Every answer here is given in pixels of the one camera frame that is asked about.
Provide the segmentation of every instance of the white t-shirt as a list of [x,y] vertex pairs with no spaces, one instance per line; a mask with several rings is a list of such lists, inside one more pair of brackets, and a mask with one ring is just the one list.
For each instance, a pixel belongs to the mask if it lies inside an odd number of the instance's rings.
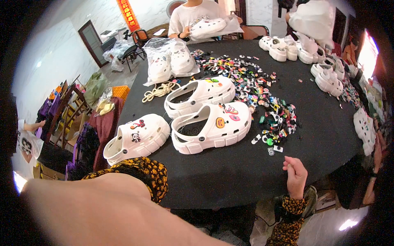
[[[180,5],[176,9],[174,9],[171,18],[170,18],[170,26],[168,28],[168,35],[171,34],[180,34],[185,30],[185,27],[190,25],[190,22],[196,22],[197,19],[209,18],[223,18],[226,19],[226,14],[223,9],[219,7],[214,1],[203,0],[203,2],[195,7],[185,7]],[[204,39],[198,41],[189,41],[189,43],[200,43],[213,41],[213,39]]]
[[44,141],[36,137],[30,131],[24,129],[25,120],[18,120],[18,143],[17,146],[21,151],[32,154],[34,158],[38,158],[41,154]]

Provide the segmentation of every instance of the white clog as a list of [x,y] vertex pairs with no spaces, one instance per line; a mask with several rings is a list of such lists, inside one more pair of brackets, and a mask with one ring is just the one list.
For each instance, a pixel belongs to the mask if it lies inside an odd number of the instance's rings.
[[312,63],[317,63],[318,60],[319,60],[318,53],[316,52],[316,53],[312,54],[312,56],[313,56],[313,61],[312,61]]
[[312,64],[313,55],[302,48],[300,42],[297,42],[297,55],[298,58],[305,64]]
[[264,36],[258,41],[258,45],[265,51],[269,51],[268,41],[272,39],[270,36]]
[[112,166],[122,160],[149,156],[162,146],[170,135],[170,126],[163,117],[149,114],[118,127],[117,135],[104,148],[104,158]]
[[322,64],[324,59],[325,59],[325,51],[322,47],[318,46],[318,51],[317,51],[317,55],[318,55],[318,62]]
[[178,42],[171,50],[171,69],[173,74],[186,74],[194,67],[195,61],[184,43]]
[[312,67],[310,68],[310,72],[313,74],[313,77],[316,78],[316,76],[325,69],[328,70],[329,72],[333,71],[333,67],[331,65],[313,64]]
[[148,69],[148,76],[154,83],[163,83],[171,77],[171,57],[168,53],[157,53]]
[[363,141],[364,154],[372,154],[376,139],[374,121],[363,108],[360,108],[353,116],[353,123],[357,136]]
[[338,75],[338,79],[340,81],[343,81],[345,78],[345,70],[344,70],[344,66],[343,66],[340,59],[337,59],[335,61],[335,72]]
[[[194,136],[184,135],[183,127],[206,120],[201,131]],[[248,133],[252,115],[246,104],[204,104],[196,113],[175,118],[172,123],[172,141],[182,154],[197,154],[211,147],[224,147],[242,140]]]
[[269,55],[276,61],[284,62],[287,59],[286,43],[279,39],[273,38],[268,40]]
[[213,20],[202,19],[197,22],[191,29],[190,35],[195,39],[205,39],[211,37],[210,34],[221,31],[226,27],[226,21],[222,18]]
[[296,45],[286,45],[286,56],[288,60],[296,61],[297,60],[297,46]]
[[235,97],[233,82],[224,76],[194,80],[167,95],[164,109],[170,118],[197,112],[204,103],[228,103]]
[[343,84],[333,71],[324,69],[316,76],[315,82],[320,90],[329,92],[333,96],[340,96],[343,92]]

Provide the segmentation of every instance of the number 5 charm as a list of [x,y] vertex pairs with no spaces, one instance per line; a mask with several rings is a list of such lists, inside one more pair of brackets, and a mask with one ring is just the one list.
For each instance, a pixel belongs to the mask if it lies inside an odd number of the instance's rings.
[[274,152],[274,150],[273,150],[273,147],[269,147],[269,148],[268,148],[268,154],[269,154],[269,155],[275,155],[275,152]]

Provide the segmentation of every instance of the orange crate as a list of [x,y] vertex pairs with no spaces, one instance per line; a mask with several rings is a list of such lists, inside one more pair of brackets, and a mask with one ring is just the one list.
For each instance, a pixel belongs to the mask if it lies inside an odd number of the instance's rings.
[[127,85],[112,87],[112,96],[117,96],[123,99],[123,104],[126,101],[130,88]]

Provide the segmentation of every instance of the black tablecloth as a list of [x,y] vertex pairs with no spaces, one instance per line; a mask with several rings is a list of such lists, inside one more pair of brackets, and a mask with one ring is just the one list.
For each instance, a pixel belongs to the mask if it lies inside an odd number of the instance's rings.
[[[252,145],[252,139],[261,134],[258,120],[264,114],[262,106],[253,114],[254,122],[246,137],[231,146],[211,148],[195,155],[183,155],[175,150],[171,136],[149,157],[164,163],[168,170],[167,196],[161,205],[170,208],[209,209],[231,207],[256,202],[265,197],[286,193],[287,173],[282,170],[284,156],[301,159],[308,170],[308,183],[334,171],[351,157],[362,145],[357,137],[353,106],[322,92],[310,73],[311,65],[300,60],[284,63],[273,60],[269,53],[258,46],[256,40],[221,41],[189,45],[190,51],[201,49],[213,52],[212,56],[256,56],[253,60],[264,72],[276,72],[277,83],[269,89],[273,96],[284,99],[296,107],[297,122],[302,123],[294,135],[287,137],[283,153],[268,154],[268,146],[261,140]],[[146,87],[148,64],[143,62],[119,119],[119,125],[155,113],[164,116],[164,97],[142,103]],[[183,78],[184,85],[190,78]]]

